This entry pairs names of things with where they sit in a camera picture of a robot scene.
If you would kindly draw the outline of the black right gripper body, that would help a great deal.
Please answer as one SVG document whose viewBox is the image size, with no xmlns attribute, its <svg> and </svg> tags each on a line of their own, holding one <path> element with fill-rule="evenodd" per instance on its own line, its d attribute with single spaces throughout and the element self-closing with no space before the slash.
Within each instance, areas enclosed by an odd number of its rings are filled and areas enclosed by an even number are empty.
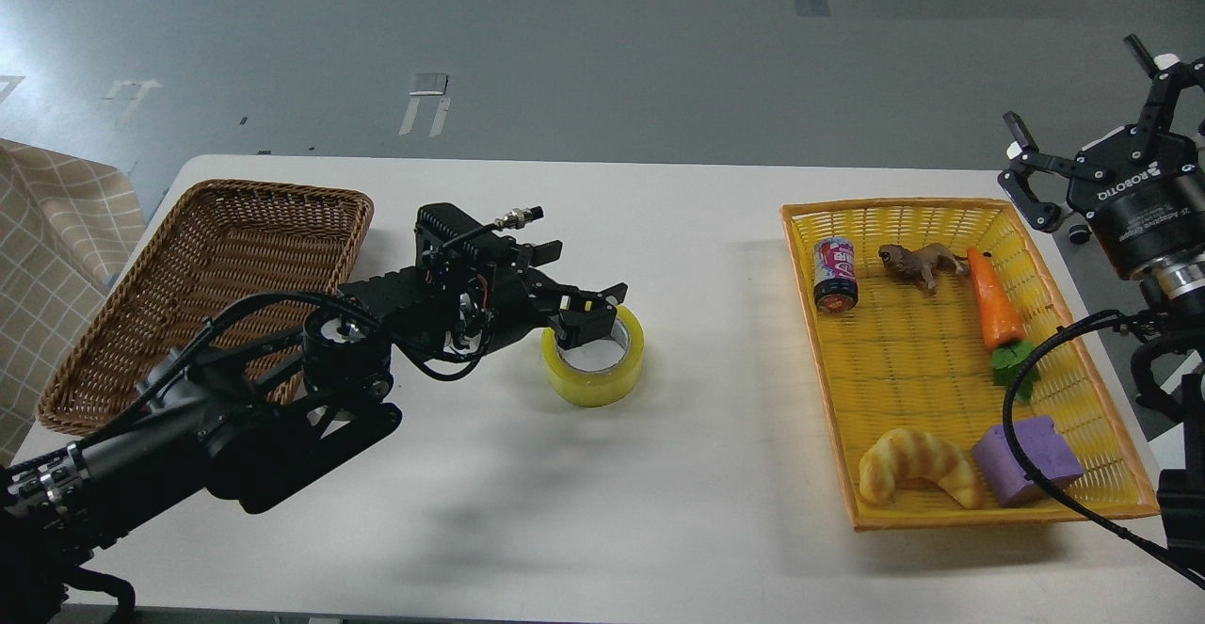
<svg viewBox="0 0 1205 624">
<path fill-rule="evenodd" d="M 1078 151 L 1091 175 L 1068 183 L 1068 205 L 1084 216 L 1119 279 L 1140 279 L 1163 259 L 1201 254 L 1204 239 L 1197 142 L 1159 134 L 1150 141 L 1152 160 L 1138 161 L 1131 139 L 1118 126 Z M 1094 178 L 1098 170 L 1111 179 Z"/>
</svg>

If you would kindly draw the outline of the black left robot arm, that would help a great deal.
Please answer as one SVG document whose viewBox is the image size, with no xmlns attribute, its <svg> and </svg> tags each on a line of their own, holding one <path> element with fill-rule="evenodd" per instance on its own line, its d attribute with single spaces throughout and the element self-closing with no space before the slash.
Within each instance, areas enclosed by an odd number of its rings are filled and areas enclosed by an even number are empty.
<svg viewBox="0 0 1205 624">
<path fill-rule="evenodd" d="M 87 569 L 96 551 L 206 490 L 259 514 L 388 437 L 393 351 L 457 381 L 534 329 L 562 349 L 606 337 L 628 285 L 600 292 L 542 271 L 562 243 L 518 243 L 541 219 L 474 220 L 455 204 L 416 217 L 416 261 L 335 294 L 237 299 L 171 351 L 107 425 L 2 470 L 2 620 L 47 623 L 70 589 L 105 593 L 133 620 L 137 593 Z"/>
</svg>

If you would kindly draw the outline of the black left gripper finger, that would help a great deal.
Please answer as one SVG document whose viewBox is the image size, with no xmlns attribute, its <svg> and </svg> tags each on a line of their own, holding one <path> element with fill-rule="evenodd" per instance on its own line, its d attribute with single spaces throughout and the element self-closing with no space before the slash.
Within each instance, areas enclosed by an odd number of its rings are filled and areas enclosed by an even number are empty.
<svg viewBox="0 0 1205 624">
<path fill-rule="evenodd" d="M 551 319 L 551 332 L 558 348 L 570 351 L 611 336 L 619 307 L 590 305 L 589 310 L 559 310 Z"/>
<path fill-rule="evenodd" d="M 600 310 L 602 307 L 615 307 L 625 301 L 629 285 L 627 282 L 617 282 L 600 292 L 589 292 L 577 285 L 556 284 L 551 285 L 551 293 L 559 302 L 560 310 Z"/>
</svg>

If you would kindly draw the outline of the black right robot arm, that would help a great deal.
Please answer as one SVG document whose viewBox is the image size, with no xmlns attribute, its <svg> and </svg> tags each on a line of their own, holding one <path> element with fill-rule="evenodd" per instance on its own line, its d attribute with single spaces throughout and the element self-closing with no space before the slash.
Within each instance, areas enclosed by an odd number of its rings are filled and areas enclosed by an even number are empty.
<svg viewBox="0 0 1205 624">
<path fill-rule="evenodd" d="M 1171 395 L 1152 371 L 1162 357 L 1201 353 L 1204 346 L 1203 165 L 1197 141 L 1172 131 L 1181 93 L 1203 88 L 1203 61 L 1156 57 L 1134 35 L 1124 42 L 1150 80 L 1136 122 L 1066 158 L 1040 151 L 1019 114 L 1007 112 L 1004 120 L 1013 145 L 998 182 L 1019 216 L 1040 232 L 1054 232 L 1066 214 L 1083 217 L 1119 279 L 1138 282 L 1146 308 L 1133 314 L 1093 312 L 1056 329 L 1019 364 L 1019 375 L 1006 387 L 1003 431 L 1010 454 L 1038 489 L 1193 585 L 1203 585 L 1203 373 L 1183 372 L 1178 395 Z M 1015 432 L 1013 401 L 1021 382 L 1059 346 L 1103 329 L 1124 329 L 1140 342 L 1129 361 L 1139 405 L 1183 426 L 1186 460 L 1162 470 L 1158 481 L 1165 546 L 1072 500 L 1038 469 Z"/>
</svg>

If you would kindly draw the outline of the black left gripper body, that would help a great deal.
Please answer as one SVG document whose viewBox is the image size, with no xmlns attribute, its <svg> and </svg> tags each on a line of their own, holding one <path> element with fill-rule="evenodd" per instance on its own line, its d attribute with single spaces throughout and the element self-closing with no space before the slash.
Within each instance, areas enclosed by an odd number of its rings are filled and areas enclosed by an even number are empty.
<svg viewBox="0 0 1205 624">
<path fill-rule="evenodd" d="M 560 282 L 535 267 L 513 267 L 489 263 L 484 271 L 488 294 L 488 324 L 481 342 L 487 348 L 506 348 L 539 328 L 559 329 Z"/>
</svg>

